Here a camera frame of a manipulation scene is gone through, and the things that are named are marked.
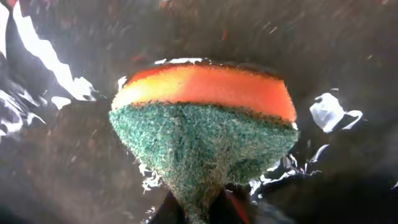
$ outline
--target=green scouring pad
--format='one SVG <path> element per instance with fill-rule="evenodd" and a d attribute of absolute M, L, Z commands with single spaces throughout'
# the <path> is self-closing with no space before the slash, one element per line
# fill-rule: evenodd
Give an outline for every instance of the green scouring pad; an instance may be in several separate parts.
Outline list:
<path fill-rule="evenodd" d="M 109 117 L 190 221 L 205 223 L 225 184 L 258 178 L 297 140 L 294 107 L 281 82 L 223 67 L 145 71 L 115 97 Z"/>

